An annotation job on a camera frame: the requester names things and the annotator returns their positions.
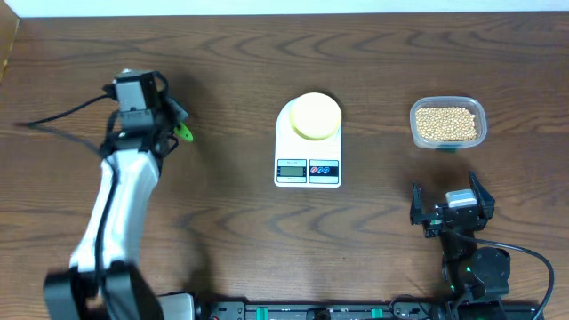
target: wood grain surface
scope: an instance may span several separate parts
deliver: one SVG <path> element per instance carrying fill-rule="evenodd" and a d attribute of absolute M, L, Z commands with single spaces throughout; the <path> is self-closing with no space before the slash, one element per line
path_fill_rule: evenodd
<path fill-rule="evenodd" d="M 160 70 L 196 141 L 164 163 L 140 268 L 155 292 L 250 300 L 390 300 L 448 293 L 441 246 L 409 224 L 411 183 L 497 201 L 478 237 L 545 255 L 548 319 L 569 296 L 569 13 L 162 17 L 22 21 L 0 86 L 0 318 L 46 318 L 42 284 L 89 220 L 100 160 L 11 126 L 100 94 L 123 68 Z M 343 112 L 343 185 L 273 184 L 275 121 L 304 92 Z M 468 95 L 489 135 L 455 154 L 416 148 L 419 98 Z M 105 101 L 58 121 L 101 141 Z M 508 300 L 541 301 L 547 270 L 512 252 Z"/>

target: round yellow disc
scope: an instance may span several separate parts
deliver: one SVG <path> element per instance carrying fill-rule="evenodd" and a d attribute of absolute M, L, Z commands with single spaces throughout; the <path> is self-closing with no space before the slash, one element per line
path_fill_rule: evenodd
<path fill-rule="evenodd" d="M 326 139 L 338 131 L 340 124 L 340 107 L 325 94 L 306 93 L 293 103 L 291 127 L 304 139 Z"/>

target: plastic container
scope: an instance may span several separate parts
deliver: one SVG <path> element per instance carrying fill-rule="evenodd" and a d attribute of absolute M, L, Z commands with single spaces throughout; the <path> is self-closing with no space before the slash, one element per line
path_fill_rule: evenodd
<path fill-rule="evenodd" d="M 435 141 L 427 140 L 419 134 L 417 130 L 416 112 L 420 108 L 449 108 L 459 107 L 467 109 L 474 117 L 474 127 L 477 132 L 477 138 L 468 141 Z M 479 145 L 488 133 L 486 124 L 486 115 L 482 105 L 468 97 L 427 97 L 415 102 L 409 113 L 411 121 L 411 133 L 413 134 L 413 142 L 419 148 L 470 148 Z"/>

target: white kitchen scale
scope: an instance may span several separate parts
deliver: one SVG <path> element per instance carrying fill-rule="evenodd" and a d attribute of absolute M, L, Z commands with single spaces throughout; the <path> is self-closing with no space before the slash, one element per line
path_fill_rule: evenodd
<path fill-rule="evenodd" d="M 275 184 L 337 188 L 341 184 L 341 112 L 332 98 L 307 93 L 276 120 Z"/>

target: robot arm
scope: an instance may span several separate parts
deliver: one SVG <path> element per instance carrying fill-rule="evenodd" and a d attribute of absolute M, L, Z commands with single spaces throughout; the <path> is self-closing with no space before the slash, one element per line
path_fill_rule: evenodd
<path fill-rule="evenodd" d="M 164 83 L 162 91 L 156 78 Z M 126 70 L 104 90 L 117 100 L 119 109 L 109 119 L 100 146 L 100 191 L 69 270 L 45 279 L 50 316 L 93 318 L 86 300 L 101 292 L 111 319 L 192 320 L 191 296 L 157 298 L 137 268 L 148 200 L 164 158 L 177 146 L 173 133 L 188 113 L 168 96 L 168 83 L 157 72 Z M 117 118 L 121 130 L 113 132 Z M 176 142 L 173 147 L 170 140 Z"/>
<path fill-rule="evenodd" d="M 148 200 L 158 183 L 160 171 L 152 153 L 139 152 L 138 149 L 116 151 L 108 156 L 108 162 L 116 167 L 119 176 L 104 230 L 103 267 L 109 268 L 113 261 L 138 265 Z M 101 170 L 102 181 L 91 220 L 69 262 L 69 267 L 77 267 L 79 272 L 95 269 L 95 238 L 113 176 L 113 170 L 106 161 L 101 163 Z"/>

